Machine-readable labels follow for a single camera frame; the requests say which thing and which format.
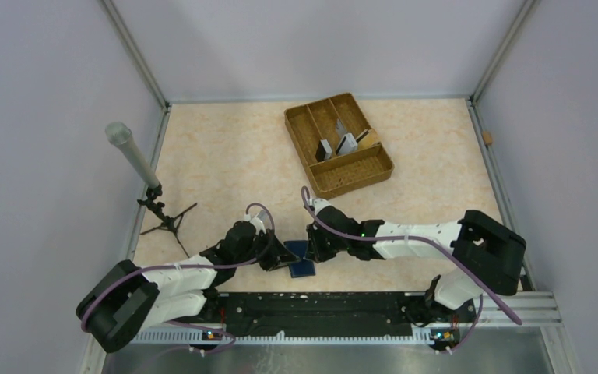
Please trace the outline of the navy blue card holder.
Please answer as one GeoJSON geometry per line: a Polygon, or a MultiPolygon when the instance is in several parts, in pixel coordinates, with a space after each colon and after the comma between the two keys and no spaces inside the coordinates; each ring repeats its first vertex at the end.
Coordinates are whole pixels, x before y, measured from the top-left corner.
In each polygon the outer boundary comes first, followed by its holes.
{"type": "Polygon", "coordinates": [[[286,248],[298,257],[298,261],[291,263],[288,268],[290,277],[293,279],[313,277],[316,275],[315,265],[306,255],[308,252],[308,240],[285,241],[286,248]]]}

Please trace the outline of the dark grey credit card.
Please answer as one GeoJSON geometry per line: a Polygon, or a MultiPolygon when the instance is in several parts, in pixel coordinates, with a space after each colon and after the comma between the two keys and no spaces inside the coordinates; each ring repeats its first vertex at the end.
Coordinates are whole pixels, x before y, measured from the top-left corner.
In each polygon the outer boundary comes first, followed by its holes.
{"type": "Polygon", "coordinates": [[[315,151],[315,159],[317,162],[324,162],[332,158],[332,147],[327,139],[321,139],[318,142],[315,151]]]}

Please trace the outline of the woven brown divided tray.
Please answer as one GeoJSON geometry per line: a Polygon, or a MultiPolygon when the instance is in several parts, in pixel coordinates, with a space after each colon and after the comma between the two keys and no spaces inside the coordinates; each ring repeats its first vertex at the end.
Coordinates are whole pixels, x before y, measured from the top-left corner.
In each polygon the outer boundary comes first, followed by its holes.
{"type": "Polygon", "coordinates": [[[316,196],[383,182],[394,163],[351,93],[288,108],[285,124],[316,196]]]}

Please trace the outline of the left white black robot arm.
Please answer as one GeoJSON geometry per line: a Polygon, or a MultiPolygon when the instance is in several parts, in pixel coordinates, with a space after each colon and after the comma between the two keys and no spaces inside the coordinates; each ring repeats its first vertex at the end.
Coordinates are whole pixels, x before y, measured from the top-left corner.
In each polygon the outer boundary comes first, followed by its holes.
{"type": "Polygon", "coordinates": [[[107,352],[119,351],[142,330],[180,317],[209,322],[218,313],[215,288],[241,266],[276,270],[300,261],[257,218],[238,221],[216,245],[165,265],[117,263],[78,304],[81,328],[107,352]]]}

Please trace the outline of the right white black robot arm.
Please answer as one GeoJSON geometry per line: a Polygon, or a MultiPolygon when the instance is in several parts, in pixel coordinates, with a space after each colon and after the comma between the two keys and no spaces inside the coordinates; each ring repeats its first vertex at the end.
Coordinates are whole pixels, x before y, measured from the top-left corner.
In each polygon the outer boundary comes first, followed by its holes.
{"type": "Polygon", "coordinates": [[[324,199],[304,206],[313,218],[308,230],[320,235],[314,246],[317,262],[348,252],[361,259],[445,259],[455,268],[439,275],[427,291],[425,309],[446,321],[465,302],[488,295],[515,324],[520,318],[502,297],[518,291],[526,241],[479,210],[439,224],[358,222],[324,199]]]}

